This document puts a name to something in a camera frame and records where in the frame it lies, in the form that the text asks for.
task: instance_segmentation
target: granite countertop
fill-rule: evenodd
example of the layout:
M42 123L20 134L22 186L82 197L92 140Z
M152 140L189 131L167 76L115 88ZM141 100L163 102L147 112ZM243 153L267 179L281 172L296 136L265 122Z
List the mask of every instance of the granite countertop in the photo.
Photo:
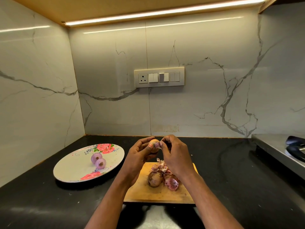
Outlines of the granite countertop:
M87 135L0 188L0 228L84 228L121 165L97 179L65 184L53 177L66 154L98 144L127 154L140 137ZM304 228L305 181L250 139L180 138L207 185L244 228ZM194 205L123 206L118 228L203 228Z

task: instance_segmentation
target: forearm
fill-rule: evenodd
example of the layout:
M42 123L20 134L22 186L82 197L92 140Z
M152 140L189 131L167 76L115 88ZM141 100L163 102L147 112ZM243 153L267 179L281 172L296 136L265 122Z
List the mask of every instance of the forearm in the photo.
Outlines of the forearm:
M242 229L243 227L218 200L197 173L181 180L192 196L206 229Z
M119 173L85 229L115 229L128 188L129 186Z

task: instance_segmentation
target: hand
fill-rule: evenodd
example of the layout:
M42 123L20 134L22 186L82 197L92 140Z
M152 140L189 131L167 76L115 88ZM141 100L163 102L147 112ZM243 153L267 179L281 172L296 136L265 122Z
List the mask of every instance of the hand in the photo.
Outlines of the hand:
M162 138L160 146L166 165L179 179L196 172L189 154L188 147L174 135Z
M124 164L118 173L118 177L126 181L129 187L135 184L144 163L157 156L157 154L150 154L154 146L152 143L149 144L149 142L154 138L151 136L140 139L130 148Z

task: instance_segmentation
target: person's right hand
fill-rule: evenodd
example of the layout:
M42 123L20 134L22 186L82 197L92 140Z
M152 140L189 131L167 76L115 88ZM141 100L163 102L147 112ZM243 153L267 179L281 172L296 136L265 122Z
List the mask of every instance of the person's right hand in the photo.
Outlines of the person's right hand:
M180 180L195 171L188 147L174 135L168 135L162 138L160 146L166 165Z

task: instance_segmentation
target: person's right arm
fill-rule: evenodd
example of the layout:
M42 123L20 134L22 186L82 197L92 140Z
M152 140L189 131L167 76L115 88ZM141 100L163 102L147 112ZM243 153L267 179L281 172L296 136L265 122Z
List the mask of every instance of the person's right arm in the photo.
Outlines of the person's right arm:
M192 196L206 229L243 229L196 173L188 147L174 135L164 137L160 146L166 165Z

